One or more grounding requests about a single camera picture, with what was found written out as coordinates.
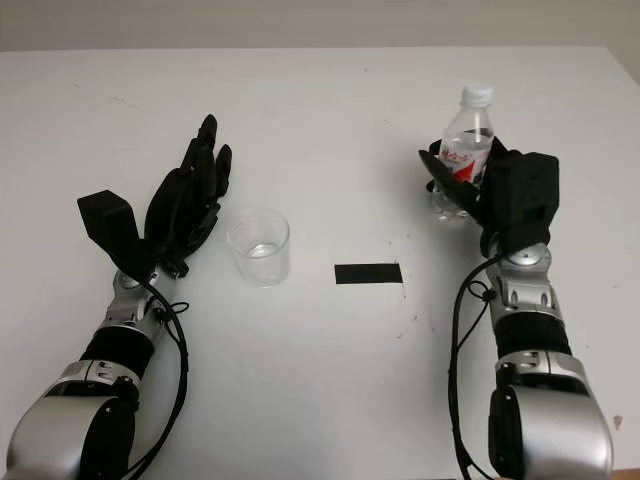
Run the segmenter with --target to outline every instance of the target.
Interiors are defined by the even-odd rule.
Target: robotic arm
[[[112,192],[78,200],[89,237],[119,268],[114,298],[80,359],[18,423],[4,480],[118,480],[129,472],[138,477],[162,446],[186,394],[186,341],[168,301],[188,272],[185,258],[211,233],[217,200],[229,184],[231,149],[224,145],[214,159],[216,130],[215,118],[207,116],[182,165],[153,197],[144,239],[129,204]],[[172,317],[184,367],[174,412],[145,461],[128,469],[140,382]]]
[[[490,300],[499,358],[489,415],[493,467],[517,480],[608,479],[611,436],[584,367],[572,356],[547,277],[549,225],[559,204],[557,158],[508,151],[495,139],[478,190],[457,183],[435,157],[439,142],[429,150],[420,151],[423,162],[445,194],[482,226],[481,252],[490,258],[465,282],[486,268],[495,292]],[[456,368],[452,360],[450,381]],[[455,428],[457,393],[453,401],[456,455],[469,478],[472,462]]]

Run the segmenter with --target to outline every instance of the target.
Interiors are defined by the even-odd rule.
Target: white bottle cap
[[[493,87],[489,85],[466,85],[462,89],[460,105],[470,108],[487,108],[493,101]]]

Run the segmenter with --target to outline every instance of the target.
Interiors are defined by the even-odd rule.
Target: bottle label
[[[454,150],[443,145],[440,151],[440,161],[445,164],[458,182],[479,184],[482,180],[482,170],[487,162],[490,150]]]

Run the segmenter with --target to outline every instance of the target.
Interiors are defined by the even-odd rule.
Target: silver robot arm segment
[[[498,473],[525,479],[609,478],[611,435],[572,356],[543,243],[487,269],[499,360],[489,455]]]
[[[149,278],[170,299],[175,278],[157,267]],[[24,414],[4,480],[121,478],[128,467],[140,381],[162,323],[151,294],[121,271],[114,298],[80,360]]]

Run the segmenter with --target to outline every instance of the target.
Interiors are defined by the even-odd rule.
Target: white wall
[[[640,81],[638,0],[0,0],[0,50],[604,45]]]

